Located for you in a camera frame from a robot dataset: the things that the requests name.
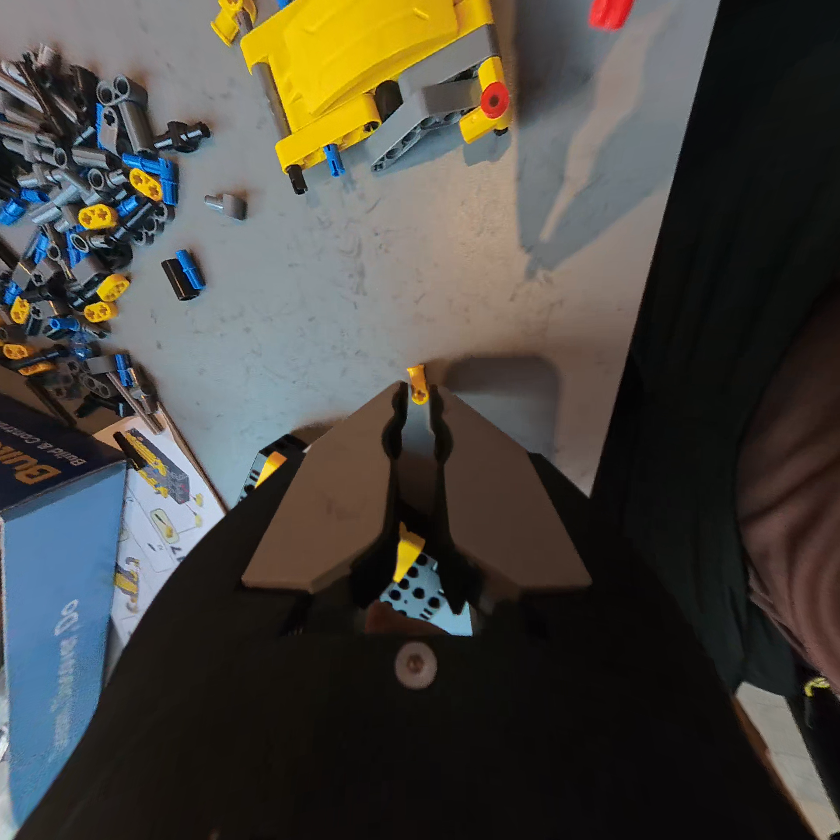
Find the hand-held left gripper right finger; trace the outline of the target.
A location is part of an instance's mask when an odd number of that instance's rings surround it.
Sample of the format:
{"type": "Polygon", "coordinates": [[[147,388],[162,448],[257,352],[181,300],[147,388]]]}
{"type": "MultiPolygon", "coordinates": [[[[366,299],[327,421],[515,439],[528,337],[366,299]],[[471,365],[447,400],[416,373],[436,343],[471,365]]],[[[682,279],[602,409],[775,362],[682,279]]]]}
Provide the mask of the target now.
{"type": "Polygon", "coordinates": [[[443,386],[431,389],[432,555],[450,602],[515,602],[592,585],[530,453],[443,386]]]}

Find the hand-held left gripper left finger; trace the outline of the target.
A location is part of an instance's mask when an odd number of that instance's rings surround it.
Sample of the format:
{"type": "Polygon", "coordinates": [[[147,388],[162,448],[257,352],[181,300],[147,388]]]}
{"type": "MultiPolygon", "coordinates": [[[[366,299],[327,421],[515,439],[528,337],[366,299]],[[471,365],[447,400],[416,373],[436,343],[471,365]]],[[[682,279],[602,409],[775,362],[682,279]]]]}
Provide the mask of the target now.
{"type": "Polygon", "coordinates": [[[396,381],[309,447],[243,586],[317,594],[398,533],[396,461],[406,414],[407,383],[396,381]]]}

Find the yellow and black brick assembly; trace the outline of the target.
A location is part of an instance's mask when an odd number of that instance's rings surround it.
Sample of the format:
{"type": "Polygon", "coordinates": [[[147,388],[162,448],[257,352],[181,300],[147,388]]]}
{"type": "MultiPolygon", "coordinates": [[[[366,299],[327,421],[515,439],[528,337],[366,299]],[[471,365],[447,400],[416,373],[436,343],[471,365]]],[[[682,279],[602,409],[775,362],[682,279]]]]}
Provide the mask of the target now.
{"type": "MultiPolygon", "coordinates": [[[[238,495],[238,502],[253,492],[278,470],[288,471],[299,464],[311,445],[294,434],[285,434],[260,449],[249,468],[238,495]]],[[[456,614],[445,598],[438,574],[438,562],[426,553],[424,538],[413,530],[420,524],[419,514],[405,504],[401,513],[400,538],[396,545],[392,579],[380,600],[406,617],[423,621],[452,634],[471,635],[469,610],[456,614]]]]}

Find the pile of small brick parts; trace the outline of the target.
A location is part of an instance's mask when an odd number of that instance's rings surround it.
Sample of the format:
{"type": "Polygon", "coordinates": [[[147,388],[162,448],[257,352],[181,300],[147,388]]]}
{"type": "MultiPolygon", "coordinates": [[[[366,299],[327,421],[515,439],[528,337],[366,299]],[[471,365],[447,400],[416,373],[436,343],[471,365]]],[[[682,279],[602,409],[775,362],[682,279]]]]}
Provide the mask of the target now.
{"type": "Polygon", "coordinates": [[[121,417],[154,413],[155,393],[126,353],[107,355],[136,249],[175,219],[175,154],[212,131],[170,121],[152,130],[148,94],[124,76],[100,78],[38,45],[2,59],[2,233],[30,230],[16,252],[2,239],[2,367],[54,412],[78,402],[121,417]]]}

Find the yellow curved brick assembly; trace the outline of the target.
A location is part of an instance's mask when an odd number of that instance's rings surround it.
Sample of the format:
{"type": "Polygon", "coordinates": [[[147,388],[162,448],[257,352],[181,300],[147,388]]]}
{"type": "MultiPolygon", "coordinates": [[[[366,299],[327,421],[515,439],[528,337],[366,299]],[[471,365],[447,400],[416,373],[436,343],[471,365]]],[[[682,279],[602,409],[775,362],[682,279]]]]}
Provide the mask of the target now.
{"type": "Polygon", "coordinates": [[[341,177],[359,144],[377,173],[447,126],[467,144],[509,129],[490,2],[279,2],[263,23],[255,2],[217,5],[211,28],[258,79],[297,195],[316,165],[341,177]]]}

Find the grey desk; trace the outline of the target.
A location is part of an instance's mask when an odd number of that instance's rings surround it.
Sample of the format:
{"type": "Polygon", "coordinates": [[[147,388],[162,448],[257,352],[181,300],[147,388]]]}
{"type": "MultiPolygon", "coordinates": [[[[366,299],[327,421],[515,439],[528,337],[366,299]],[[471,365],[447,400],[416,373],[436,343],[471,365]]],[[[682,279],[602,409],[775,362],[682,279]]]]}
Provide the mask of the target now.
{"type": "Polygon", "coordinates": [[[207,122],[177,156],[175,220],[138,248],[112,327],[216,489],[256,451],[354,412],[426,363],[590,492],[719,2],[494,2],[507,134],[433,132],[374,175],[319,166],[295,196],[259,84],[212,32],[216,2],[2,2],[2,58],[40,43],[150,96],[156,130],[207,122]],[[204,205],[242,196],[245,221],[204,205]],[[161,262],[206,282],[178,301],[161,262]]]}

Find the instruction booklet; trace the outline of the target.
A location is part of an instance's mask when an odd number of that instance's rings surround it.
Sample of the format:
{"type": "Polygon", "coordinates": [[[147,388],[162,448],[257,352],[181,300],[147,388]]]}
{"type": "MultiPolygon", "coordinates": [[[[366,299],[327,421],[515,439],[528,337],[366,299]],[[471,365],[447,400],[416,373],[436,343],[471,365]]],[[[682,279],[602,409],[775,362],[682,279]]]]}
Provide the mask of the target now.
{"type": "Polygon", "coordinates": [[[122,434],[144,461],[141,470],[129,467],[125,481],[111,608],[121,645],[189,552],[226,514],[164,408],[156,418],[160,434],[133,416],[94,434],[114,448],[114,435],[122,434]]]}

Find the person in brown shirt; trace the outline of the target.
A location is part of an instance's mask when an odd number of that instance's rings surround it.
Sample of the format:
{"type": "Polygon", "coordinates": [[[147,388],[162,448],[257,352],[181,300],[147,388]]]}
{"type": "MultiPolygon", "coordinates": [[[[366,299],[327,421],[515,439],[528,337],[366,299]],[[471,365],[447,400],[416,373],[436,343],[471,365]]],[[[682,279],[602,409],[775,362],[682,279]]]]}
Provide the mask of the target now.
{"type": "Polygon", "coordinates": [[[838,283],[815,304],[742,441],[737,516],[753,600],[798,652],[838,670],[838,283]]]}

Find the blue cardboard kit box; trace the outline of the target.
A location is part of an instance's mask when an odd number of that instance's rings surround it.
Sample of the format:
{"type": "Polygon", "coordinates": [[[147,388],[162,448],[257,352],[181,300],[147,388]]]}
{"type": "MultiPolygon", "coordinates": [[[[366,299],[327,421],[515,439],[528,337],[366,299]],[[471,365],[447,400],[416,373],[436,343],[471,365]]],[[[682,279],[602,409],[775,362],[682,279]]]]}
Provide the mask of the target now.
{"type": "Polygon", "coordinates": [[[3,666],[18,826],[102,693],[127,470],[118,449],[2,396],[3,666]]]}

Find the black and blue pin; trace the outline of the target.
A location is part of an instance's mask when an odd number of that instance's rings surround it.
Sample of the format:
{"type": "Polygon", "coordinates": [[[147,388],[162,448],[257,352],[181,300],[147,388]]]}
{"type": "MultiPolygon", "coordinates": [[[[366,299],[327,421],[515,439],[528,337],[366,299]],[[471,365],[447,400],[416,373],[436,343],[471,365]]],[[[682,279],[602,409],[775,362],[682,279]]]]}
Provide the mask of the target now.
{"type": "Polygon", "coordinates": [[[164,259],[161,268],[178,301],[192,301],[206,288],[193,254],[185,248],[177,250],[174,257],[164,259]]]}

